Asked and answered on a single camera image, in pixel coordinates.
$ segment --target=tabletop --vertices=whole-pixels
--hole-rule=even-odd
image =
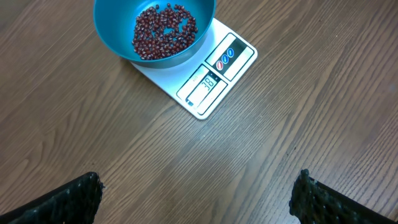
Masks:
[[[397,1],[219,0],[259,55],[206,121],[107,49],[92,12],[0,2],[0,213],[95,171],[95,223],[298,223],[308,169],[398,220]]]

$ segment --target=white scale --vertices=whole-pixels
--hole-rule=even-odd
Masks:
[[[198,119],[209,117],[257,59],[257,50],[217,19],[205,38],[193,57],[175,67],[133,64]]]

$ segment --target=scale control panel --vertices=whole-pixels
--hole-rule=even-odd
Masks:
[[[224,91],[230,91],[237,74],[253,55],[250,46],[229,33],[179,89],[177,96],[199,115],[204,115]]]

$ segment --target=bowl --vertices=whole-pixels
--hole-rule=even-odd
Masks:
[[[171,3],[172,8],[175,4],[185,6],[196,18],[198,33],[194,43],[185,50],[173,56],[157,59],[142,60],[134,52],[131,44],[134,38],[134,27],[136,17],[149,7],[156,4],[164,10],[167,3]],[[216,0],[169,0],[169,1],[148,1],[148,0],[96,0],[94,4],[94,23],[96,31],[104,44],[114,53],[130,60],[136,65],[150,68],[173,67],[188,60],[204,42],[204,36],[209,29],[216,11]],[[187,20],[180,24],[180,30]]]

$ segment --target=red button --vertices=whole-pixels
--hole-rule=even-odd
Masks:
[[[221,71],[221,70],[224,68],[224,64],[222,63],[222,61],[218,61],[217,64],[216,64],[216,66],[217,66],[217,69],[218,69],[219,71]]]

